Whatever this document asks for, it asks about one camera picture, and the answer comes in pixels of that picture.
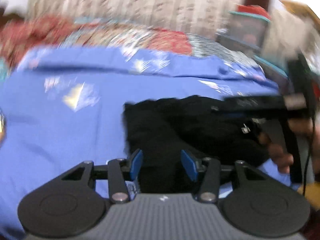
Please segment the person's right hand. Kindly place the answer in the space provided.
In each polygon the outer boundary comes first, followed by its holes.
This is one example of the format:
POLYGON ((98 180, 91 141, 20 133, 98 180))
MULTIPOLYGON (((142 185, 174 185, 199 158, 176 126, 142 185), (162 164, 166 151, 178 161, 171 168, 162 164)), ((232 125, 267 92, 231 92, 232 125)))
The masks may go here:
MULTIPOLYGON (((288 124, 294 133, 305 135, 308 139, 311 139, 313 132, 311 119, 291 119, 288 124)), ((311 157, 313 172, 314 174, 319 174, 319 122, 316 122, 315 125, 311 157)), ((280 145, 273 143, 267 133, 262 132, 258 138, 261 144, 267 146, 269 156, 277 165, 278 171, 280 173, 289 173, 290 166, 294 161, 293 156, 286 153, 280 145)))

